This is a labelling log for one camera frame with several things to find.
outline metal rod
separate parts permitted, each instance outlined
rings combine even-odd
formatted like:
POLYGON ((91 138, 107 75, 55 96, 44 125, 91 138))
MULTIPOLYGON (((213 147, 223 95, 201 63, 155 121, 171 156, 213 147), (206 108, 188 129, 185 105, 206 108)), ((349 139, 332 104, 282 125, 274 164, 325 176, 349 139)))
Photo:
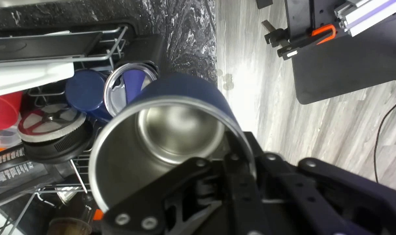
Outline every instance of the metal rod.
POLYGON ((4 224, 4 226, 2 226, 1 230, 0 230, 0 235, 1 235, 1 234, 4 233, 4 230, 10 225, 9 221, 10 221, 10 216, 6 217, 5 224, 4 224))
POLYGON ((42 195, 42 194, 36 194, 36 198, 38 198, 39 202, 42 202, 42 203, 44 203, 44 204, 47 204, 47 206, 50 206, 50 207, 52 207, 52 208, 56 208, 55 204, 52 204, 51 202, 47 202, 47 200, 42 199, 40 195, 42 195))
POLYGON ((39 92, 38 95, 34 95, 31 93, 31 91, 27 93, 29 97, 60 97, 60 96, 64 96, 65 95, 65 91, 60 92, 60 93, 42 93, 39 92))
POLYGON ((25 213, 26 213, 27 208, 30 207, 30 204, 31 204, 33 199, 35 199, 35 195, 36 195, 36 194, 33 194, 33 195, 30 196, 30 199, 29 199, 29 202, 26 203, 26 206, 25 206, 23 211, 22 211, 22 212, 18 215, 18 217, 17 217, 17 220, 16 220, 14 225, 13 225, 13 229, 9 232, 9 235, 12 235, 12 234, 13 234, 13 232, 14 232, 14 230, 16 230, 16 228, 18 226, 19 221, 23 219, 23 216, 25 216, 25 213))
POLYGON ((55 185, 56 189, 59 187, 80 187, 78 183, 59 183, 59 185, 55 185))
POLYGON ((51 190, 51 191, 39 191, 38 194, 39 195, 50 195, 50 194, 57 194, 57 193, 84 193, 85 194, 84 190, 69 190, 69 191, 51 190))
POLYGON ((106 41, 100 41, 99 44, 111 44, 111 45, 114 45, 115 44, 115 38, 112 38, 112 40, 106 40, 106 41))
POLYGON ((80 183, 77 183, 77 185, 56 185, 53 191, 56 191, 56 193, 70 193, 70 190, 65 190, 67 187, 80 187, 80 183))
MULTIPOLYGON (((102 35, 114 35, 114 33, 117 33, 120 32, 120 27, 116 28, 116 29, 112 29, 112 31, 102 31, 99 33, 102 35)), ((85 36, 85 35, 93 35, 93 33, 98 33, 98 32, 69 32, 67 33, 68 36, 85 36)), ((65 36, 65 35, 38 35, 38 36, 18 36, 18 37, 13 37, 13 36, 9 36, 9 37, 0 37, 0 40, 10 40, 10 38, 21 38, 21 40, 25 40, 25 38, 43 38, 43 37, 61 37, 61 36, 65 36)))
POLYGON ((108 63, 110 63, 110 72, 114 72, 115 65, 114 65, 114 59, 111 57, 108 58, 108 63))
POLYGON ((124 35, 127 33, 127 31, 128 31, 128 27, 124 27, 123 31, 121 31, 121 33, 120 33, 120 36, 119 36, 119 38, 115 41, 114 48, 110 50, 110 57, 116 52, 116 49, 117 49, 117 46, 119 46, 121 38, 123 38, 124 35))
POLYGON ((85 185, 84 185, 84 182, 82 182, 82 179, 81 179, 81 176, 80 176, 80 173, 78 173, 78 169, 76 168, 76 165, 74 165, 74 163, 73 163, 72 160, 70 160, 70 165, 72 165, 72 168, 74 169, 74 172, 76 172, 76 176, 77 176, 77 178, 78 178, 78 181, 80 181, 80 185, 81 185, 84 193, 85 193, 85 194, 89 194, 89 193, 87 193, 87 189, 85 187, 85 185))

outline blue cup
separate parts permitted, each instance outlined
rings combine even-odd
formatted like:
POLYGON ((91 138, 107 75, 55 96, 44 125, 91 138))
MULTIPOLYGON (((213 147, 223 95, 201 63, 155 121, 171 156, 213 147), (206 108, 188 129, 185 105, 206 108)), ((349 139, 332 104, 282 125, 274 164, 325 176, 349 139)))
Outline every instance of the blue cup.
POLYGON ((123 74, 124 91, 127 93, 127 104, 131 104, 138 95, 141 95, 145 82, 145 72, 141 70, 131 70, 123 74))
POLYGON ((82 114, 108 122, 111 117, 103 104, 103 89, 104 79, 99 72, 77 71, 65 85, 65 99, 73 109, 82 114))

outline wire rack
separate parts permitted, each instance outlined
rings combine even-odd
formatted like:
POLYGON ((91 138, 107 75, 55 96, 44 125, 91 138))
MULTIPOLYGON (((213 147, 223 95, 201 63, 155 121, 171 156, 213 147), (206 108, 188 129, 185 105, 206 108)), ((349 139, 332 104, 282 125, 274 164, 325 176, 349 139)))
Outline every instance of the wire rack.
MULTIPOLYGON (((127 45, 125 35, 129 27, 117 27, 112 31, 97 31, 97 32, 78 32, 78 33, 57 33, 59 36, 81 36, 89 33, 100 33, 100 40, 91 50, 93 53, 85 57, 68 57, 68 58, 38 58, 35 61, 9 61, 0 62, 0 65, 36 65, 42 63, 94 63, 94 62, 108 62, 111 69, 114 70, 114 61, 120 59, 123 57, 123 50, 127 45)), ((31 38, 31 37, 42 37, 42 36, 25 36, 25 37, 8 37, 8 38, 31 38)))
POLYGON ((53 203, 47 202, 43 199, 43 195, 48 194, 91 194, 90 185, 89 185, 89 177, 87 177, 87 165, 90 159, 91 149, 85 151, 78 157, 70 160, 69 163, 73 166, 74 176, 77 177, 78 182, 67 182, 52 185, 51 187, 46 189, 38 189, 27 200, 23 210, 18 215, 17 220, 13 223, 12 230, 9 230, 9 235, 13 235, 14 230, 25 217, 25 213, 27 212, 30 204, 34 202, 34 199, 38 199, 39 202, 57 208, 53 203))
MULTIPOLYGON (((82 58, 61 58, 61 59, 43 59, 42 62, 70 62, 77 65, 81 69, 91 69, 98 71, 108 71, 112 72, 115 70, 115 63, 123 58, 123 50, 127 46, 125 35, 128 32, 128 27, 119 27, 114 31, 102 31, 102 40, 98 42, 98 52, 95 52, 91 55, 82 57, 82 58)), ((36 62, 18 62, 19 65, 30 65, 30 63, 38 63, 36 62)), ((43 101, 43 105, 47 104, 48 99, 51 97, 60 97, 64 96, 64 92, 57 93, 42 93, 40 89, 35 88, 29 92, 29 96, 35 99, 35 106, 38 106, 38 101, 43 101)), ((12 235, 17 226, 19 225, 21 220, 25 217, 25 213, 30 208, 30 204, 34 202, 34 199, 38 199, 39 202, 43 202, 44 204, 48 204, 51 207, 56 206, 51 202, 47 202, 43 199, 44 195, 59 195, 59 194, 91 194, 91 189, 89 185, 89 177, 87 177, 87 165, 89 165, 89 157, 91 153, 91 148, 84 151, 82 155, 78 157, 70 160, 70 165, 74 172, 74 177, 72 181, 64 181, 61 183, 55 183, 50 187, 38 189, 34 194, 31 194, 30 199, 25 204, 23 210, 18 215, 17 220, 12 224, 13 229, 8 233, 12 235)))

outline black mount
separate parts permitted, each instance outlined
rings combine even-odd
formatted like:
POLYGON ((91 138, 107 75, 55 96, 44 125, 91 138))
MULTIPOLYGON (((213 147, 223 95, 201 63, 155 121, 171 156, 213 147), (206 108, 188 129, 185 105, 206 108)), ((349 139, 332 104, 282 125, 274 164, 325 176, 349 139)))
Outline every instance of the black mount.
POLYGON ((338 29, 338 20, 333 16, 336 7, 344 0, 286 0, 287 28, 276 29, 269 22, 264 22, 265 42, 272 48, 280 48, 277 55, 290 59, 307 48, 317 46, 317 42, 329 38, 331 32, 312 37, 311 33, 324 25, 333 25, 336 37, 345 36, 338 29))
POLYGON ((103 234, 396 235, 396 191, 315 159, 192 159, 104 215, 103 234))

